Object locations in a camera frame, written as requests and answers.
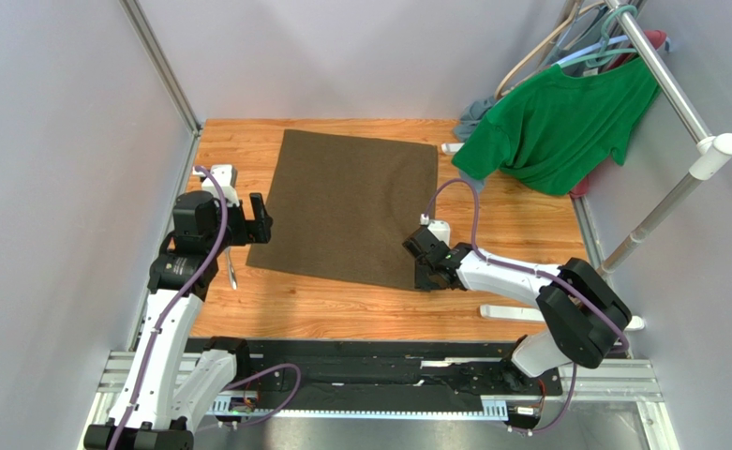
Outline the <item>brown cloth napkin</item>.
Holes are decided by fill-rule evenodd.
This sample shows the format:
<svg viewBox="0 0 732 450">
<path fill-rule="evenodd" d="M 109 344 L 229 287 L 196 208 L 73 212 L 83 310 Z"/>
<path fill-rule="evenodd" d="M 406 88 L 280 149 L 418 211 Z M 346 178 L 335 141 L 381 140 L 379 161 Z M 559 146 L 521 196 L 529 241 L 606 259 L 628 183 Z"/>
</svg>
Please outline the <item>brown cloth napkin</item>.
<svg viewBox="0 0 732 450">
<path fill-rule="evenodd" d="M 247 265 L 413 290 L 402 243 L 438 186 L 438 156 L 430 144 L 286 130 L 266 200 L 272 238 Z"/>
</svg>

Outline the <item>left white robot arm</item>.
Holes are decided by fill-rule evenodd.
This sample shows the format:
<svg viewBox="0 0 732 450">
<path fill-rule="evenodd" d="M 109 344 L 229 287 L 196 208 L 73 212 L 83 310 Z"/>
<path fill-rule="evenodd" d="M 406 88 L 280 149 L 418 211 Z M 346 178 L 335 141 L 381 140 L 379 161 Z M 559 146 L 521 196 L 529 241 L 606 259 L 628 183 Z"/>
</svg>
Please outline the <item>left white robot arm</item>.
<svg viewBox="0 0 732 450">
<path fill-rule="evenodd" d="M 252 193 L 252 218 L 237 200 L 207 191 L 180 195 L 173 229 L 149 269 L 142 333 L 118 399 L 102 424 L 88 426 L 86 449 L 191 449 L 202 418 L 240 368 L 250 367 L 247 342 L 213 337 L 183 382 L 177 381 L 190 329 L 230 247 L 266 244 L 273 220 Z"/>
</svg>

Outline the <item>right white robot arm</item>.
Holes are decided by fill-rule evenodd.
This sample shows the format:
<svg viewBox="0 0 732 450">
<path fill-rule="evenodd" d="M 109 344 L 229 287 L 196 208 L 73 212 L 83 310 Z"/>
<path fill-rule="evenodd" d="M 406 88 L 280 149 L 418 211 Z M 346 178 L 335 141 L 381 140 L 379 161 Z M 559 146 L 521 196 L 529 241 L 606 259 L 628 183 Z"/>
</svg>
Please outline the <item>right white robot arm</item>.
<svg viewBox="0 0 732 450">
<path fill-rule="evenodd" d="M 545 330 L 523 337 L 509 363 L 529 378 L 568 363 L 594 369 L 613 350 L 628 346 L 631 310 L 586 261 L 561 265 L 522 262 L 469 243 L 453 247 L 430 225 L 403 244 L 413 258 L 414 286 L 424 292 L 461 290 L 492 293 L 537 309 Z"/>
</svg>

